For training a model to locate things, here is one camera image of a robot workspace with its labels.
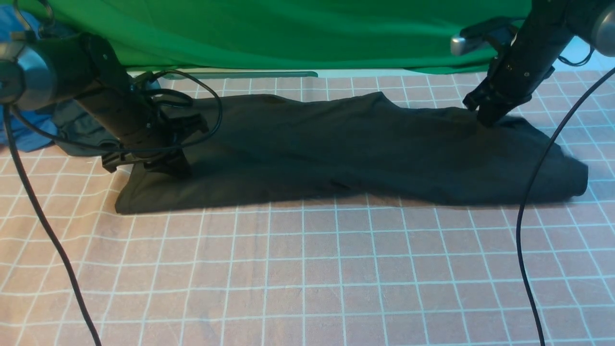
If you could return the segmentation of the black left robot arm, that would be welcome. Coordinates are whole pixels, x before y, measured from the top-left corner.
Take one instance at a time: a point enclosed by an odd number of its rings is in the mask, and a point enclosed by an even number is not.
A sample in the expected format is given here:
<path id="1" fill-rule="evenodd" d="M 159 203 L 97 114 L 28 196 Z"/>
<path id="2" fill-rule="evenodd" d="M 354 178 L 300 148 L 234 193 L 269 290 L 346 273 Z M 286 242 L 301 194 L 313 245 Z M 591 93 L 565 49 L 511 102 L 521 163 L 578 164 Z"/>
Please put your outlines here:
<path id="1" fill-rule="evenodd" d="M 1 102 L 14 111 L 33 111 L 74 100 L 106 131 L 118 147 L 101 147 L 102 165 L 142 164 L 150 172 L 178 179 L 191 175 L 182 142 L 196 131 L 206 133 L 200 115 L 169 118 L 148 90 L 152 73 L 134 80 L 110 43 L 81 33 L 37 39 L 32 31 L 14 32 L 1 44 Z"/>

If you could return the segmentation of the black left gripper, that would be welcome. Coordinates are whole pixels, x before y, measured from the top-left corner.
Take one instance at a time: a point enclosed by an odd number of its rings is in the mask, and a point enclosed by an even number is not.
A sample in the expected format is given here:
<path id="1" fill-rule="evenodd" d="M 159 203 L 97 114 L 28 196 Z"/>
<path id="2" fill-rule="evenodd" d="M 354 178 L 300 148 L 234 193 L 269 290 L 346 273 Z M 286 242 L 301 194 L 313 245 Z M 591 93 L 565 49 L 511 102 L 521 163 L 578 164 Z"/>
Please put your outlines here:
<path id="1" fill-rule="evenodd" d="M 207 121 L 194 114 L 168 118 L 160 107 L 135 93 L 101 89 L 101 125 L 124 152 L 102 156 L 102 166 L 113 173 L 119 166 L 141 163 L 148 172 L 176 179 L 192 175 L 191 165 L 177 146 L 194 132 L 206 134 Z"/>

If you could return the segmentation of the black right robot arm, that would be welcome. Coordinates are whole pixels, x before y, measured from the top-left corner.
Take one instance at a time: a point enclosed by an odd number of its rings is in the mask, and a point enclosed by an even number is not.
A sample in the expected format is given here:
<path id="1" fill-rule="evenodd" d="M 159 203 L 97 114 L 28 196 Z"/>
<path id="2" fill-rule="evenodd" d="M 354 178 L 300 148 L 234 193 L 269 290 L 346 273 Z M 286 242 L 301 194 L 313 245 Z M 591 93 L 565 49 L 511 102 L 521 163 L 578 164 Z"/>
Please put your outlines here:
<path id="1" fill-rule="evenodd" d="M 497 52 L 485 79 L 463 100 L 477 111 L 481 124 L 492 126 L 531 100 L 573 37 L 604 56 L 614 56 L 614 2 L 534 0 L 520 28 L 511 18 L 496 17 L 464 28 L 460 35 L 472 47 L 488 42 Z"/>

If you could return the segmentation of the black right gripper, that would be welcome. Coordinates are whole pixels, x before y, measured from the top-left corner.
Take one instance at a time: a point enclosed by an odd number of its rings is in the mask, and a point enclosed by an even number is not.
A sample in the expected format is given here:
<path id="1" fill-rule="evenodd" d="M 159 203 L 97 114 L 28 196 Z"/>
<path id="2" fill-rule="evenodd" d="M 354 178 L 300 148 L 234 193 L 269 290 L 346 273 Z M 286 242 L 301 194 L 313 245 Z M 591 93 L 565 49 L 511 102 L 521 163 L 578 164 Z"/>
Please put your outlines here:
<path id="1" fill-rule="evenodd" d="M 534 58 L 500 55 L 490 62 L 488 74 L 463 99 L 477 120 L 492 127 L 512 110 L 531 100 L 536 88 L 551 77 L 555 68 Z"/>

